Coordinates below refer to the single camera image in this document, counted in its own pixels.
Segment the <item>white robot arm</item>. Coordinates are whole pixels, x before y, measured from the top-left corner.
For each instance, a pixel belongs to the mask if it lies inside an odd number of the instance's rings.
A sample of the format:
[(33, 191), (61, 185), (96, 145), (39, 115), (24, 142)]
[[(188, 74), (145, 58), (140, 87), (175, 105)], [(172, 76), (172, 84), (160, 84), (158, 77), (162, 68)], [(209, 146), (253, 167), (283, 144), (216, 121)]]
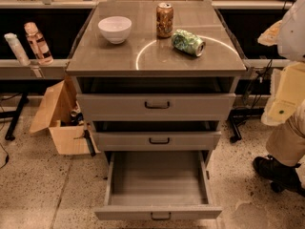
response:
[(290, 61), (282, 71), (272, 73), (271, 97), (261, 117), (265, 125), (276, 126), (292, 116), (305, 99), (305, 0), (296, 0), (257, 41), (277, 45), (278, 54)]

